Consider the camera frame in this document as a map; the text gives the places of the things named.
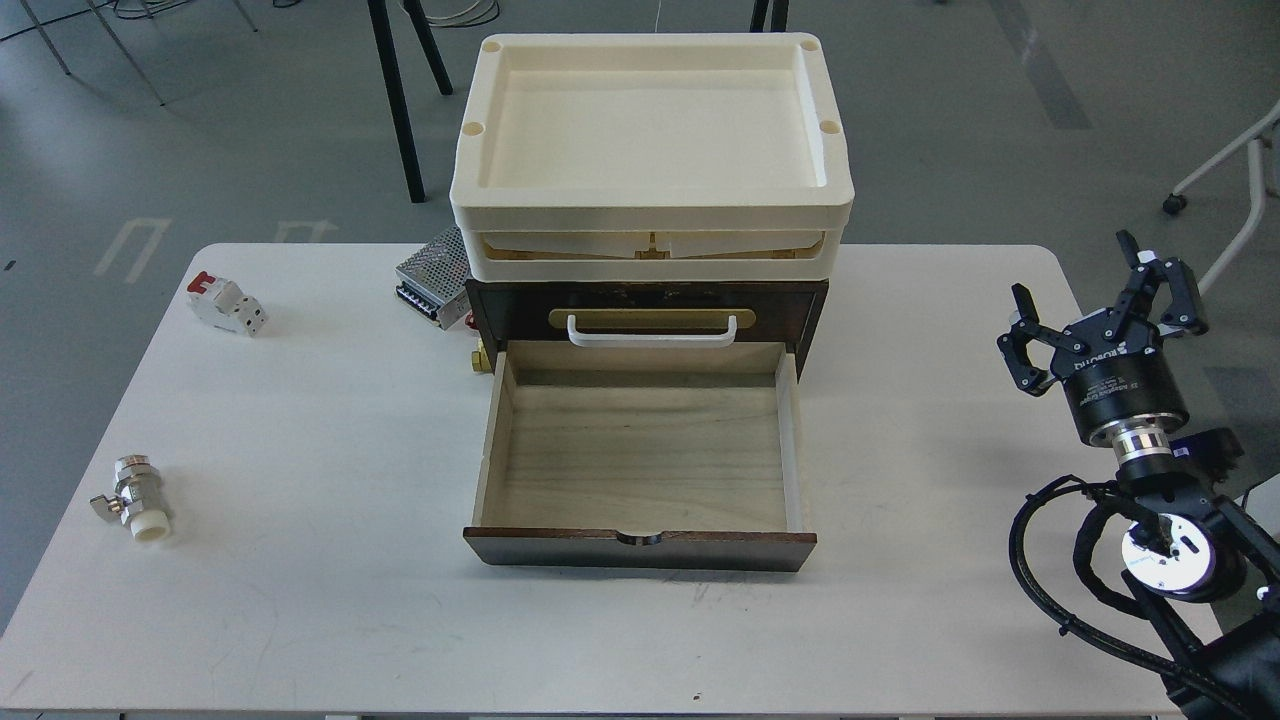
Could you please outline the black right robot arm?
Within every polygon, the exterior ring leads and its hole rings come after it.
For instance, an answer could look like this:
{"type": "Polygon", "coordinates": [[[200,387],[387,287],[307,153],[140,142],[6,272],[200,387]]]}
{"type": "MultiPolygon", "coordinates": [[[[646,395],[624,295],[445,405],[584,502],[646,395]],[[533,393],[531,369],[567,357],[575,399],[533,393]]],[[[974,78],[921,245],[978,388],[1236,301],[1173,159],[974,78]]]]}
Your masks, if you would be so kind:
{"type": "Polygon", "coordinates": [[[1228,428],[1176,438],[1189,418],[1164,341],[1203,334],[1193,270],[1179,258],[1117,242],[1130,275],[1114,305],[1061,331],[1044,325],[1029,290],[997,346],[1014,384],[1042,396],[1060,383],[1084,445],[1111,448],[1115,478],[1060,477],[1029,495],[1012,521],[1009,559],[1027,596],[1059,625],[1116,659],[1156,673],[1189,719],[1275,719],[1279,710],[1277,542],[1219,484],[1242,447],[1228,428]],[[1152,625],[1160,657],[1080,620],[1034,578],[1025,534],[1055,498],[1093,507],[1076,533],[1073,566],[1103,605],[1152,625]]]}

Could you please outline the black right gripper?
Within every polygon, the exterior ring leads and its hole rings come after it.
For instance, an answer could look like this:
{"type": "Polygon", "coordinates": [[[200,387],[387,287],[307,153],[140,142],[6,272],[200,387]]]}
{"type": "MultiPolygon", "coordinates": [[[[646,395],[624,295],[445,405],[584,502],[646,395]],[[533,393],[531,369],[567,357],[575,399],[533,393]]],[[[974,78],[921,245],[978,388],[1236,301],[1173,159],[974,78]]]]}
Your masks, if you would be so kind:
{"type": "Polygon", "coordinates": [[[1162,351],[1166,338],[1210,331],[1194,272],[1179,258],[1138,249],[1119,231],[1130,275],[1107,313],[1092,313],[1062,332],[1041,324],[1030,291],[1012,284],[1016,313],[997,347],[1015,386],[1039,397],[1060,379],[1083,443],[1107,443],[1107,428],[1152,416],[1166,432],[1183,428],[1189,411],[1162,351]],[[1055,375],[1034,365],[1032,341],[1059,348],[1055,375]]]}

